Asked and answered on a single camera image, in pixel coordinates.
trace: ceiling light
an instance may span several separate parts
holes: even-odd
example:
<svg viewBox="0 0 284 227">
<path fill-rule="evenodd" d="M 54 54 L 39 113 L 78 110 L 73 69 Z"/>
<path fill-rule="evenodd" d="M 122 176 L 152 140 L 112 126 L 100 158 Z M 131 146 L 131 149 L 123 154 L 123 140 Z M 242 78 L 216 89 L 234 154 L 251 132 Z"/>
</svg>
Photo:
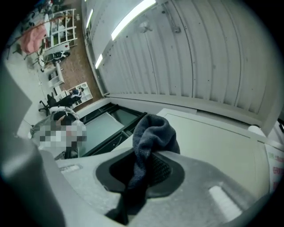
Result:
<svg viewBox="0 0 284 227">
<path fill-rule="evenodd" d="M 130 21 L 132 21 L 135 17 L 137 17 L 140 13 L 142 13 L 144 10 L 149 8 L 150 6 L 154 5 L 156 3 L 155 0 L 143 0 L 141 3 L 139 3 L 133 10 L 130 11 L 118 24 L 118 26 L 115 28 L 115 30 L 112 32 L 111 37 L 112 40 L 114 40 L 118 34 L 124 29 L 126 25 L 129 24 Z"/>
<path fill-rule="evenodd" d="M 99 58 L 98 58 L 98 60 L 97 60 L 97 62 L 96 62 L 96 69 L 98 69 L 98 67 L 99 67 L 99 65 L 100 65 L 100 63 L 101 63 L 101 61 L 103 60 L 103 56 L 102 56 L 102 54 L 100 54 L 99 55 Z"/>
<path fill-rule="evenodd" d="M 89 15 L 88 21 L 87 21 L 86 28 L 88 28 L 88 27 L 89 27 L 89 23 L 90 23 L 90 20 L 91 20 L 92 15 L 93 15 L 93 12 L 94 12 L 94 10 L 92 9 L 92 10 L 91 10 L 91 12 L 90 12 L 90 15 Z"/>
</svg>

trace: brick floor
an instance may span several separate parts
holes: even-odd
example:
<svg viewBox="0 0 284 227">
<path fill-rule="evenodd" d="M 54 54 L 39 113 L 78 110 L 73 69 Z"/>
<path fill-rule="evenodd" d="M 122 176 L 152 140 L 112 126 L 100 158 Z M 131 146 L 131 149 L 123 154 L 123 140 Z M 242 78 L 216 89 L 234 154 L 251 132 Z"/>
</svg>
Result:
<svg viewBox="0 0 284 227">
<path fill-rule="evenodd" d="M 82 10 L 81 10 L 81 0 L 66 0 L 65 4 L 70 4 L 72 8 L 75 8 L 75 14 L 80 15 L 80 20 L 75 21 L 75 29 L 77 39 L 77 46 L 71 47 L 71 55 L 67 57 L 62 63 L 60 63 L 61 68 L 63 68 L 62 75 L 64 77 L 65 83 L 60 85 L 61 90 L 68 90 L 80 83 L 87 82 L 93 98 L 74 110 L 78 111 L 83 107 L 99 100 L 102 98 L 99 91 L 98 85 L 95 81 L 89 60 L 87 58 L 83 28 L 82 28 Z"/>
</svg>

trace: gray towel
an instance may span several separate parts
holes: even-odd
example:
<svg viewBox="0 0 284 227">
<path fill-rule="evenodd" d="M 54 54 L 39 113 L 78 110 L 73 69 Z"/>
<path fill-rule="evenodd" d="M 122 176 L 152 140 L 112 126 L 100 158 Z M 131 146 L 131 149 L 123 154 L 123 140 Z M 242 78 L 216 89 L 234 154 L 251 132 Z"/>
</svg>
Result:
<svg viewBox="0 0 284 227">
<path fill-rule="evenodd" d="M 151 152 L 180 153 L 175 130 L 165 118 L 152 114 L 147 114 L 137 124 L 133 133 L 133 149 L 136 162 L 134 174 L 128 184 L 130 190 L 144 184 L 146 164 Z"/>
</svg>

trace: ribbed white wall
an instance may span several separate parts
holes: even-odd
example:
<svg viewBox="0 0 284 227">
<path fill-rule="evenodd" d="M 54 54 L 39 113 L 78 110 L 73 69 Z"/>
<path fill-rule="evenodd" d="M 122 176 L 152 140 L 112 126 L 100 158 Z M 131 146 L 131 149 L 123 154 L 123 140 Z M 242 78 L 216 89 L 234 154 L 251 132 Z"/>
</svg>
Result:
<svg viewBox="0 0 284 227">
<path fill-rule="evenodd" d="M 116 25 L 140 1 L 88 1 L 94 53 L 105 53 L 99 70 L 110 96 L 188 97 L 186 106 L 192 98 L 217 102 L 273 127 L 283 106 L 283 62 L 257 16 L 237 1 L 169 0 L 139 16 L 106 50 Z M 144 22 L 151 31 L 140 32 Z M 219 104 L 212 112 L 222 115 Z"/>
</svg>

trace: poster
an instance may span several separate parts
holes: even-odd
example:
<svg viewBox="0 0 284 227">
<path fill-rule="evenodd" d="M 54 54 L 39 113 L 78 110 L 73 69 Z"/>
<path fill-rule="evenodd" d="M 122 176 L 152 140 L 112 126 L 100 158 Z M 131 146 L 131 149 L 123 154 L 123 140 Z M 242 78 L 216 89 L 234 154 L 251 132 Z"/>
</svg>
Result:
<svg viewBox="0 0 284 227">
<path fill-rule="evenodd" d="M 270 189 L 269 192 L 275 191 L 278 183 L 284 174 L 284 152 L 265 144 L 265 149 L 269 164 Z"/>
</svg>

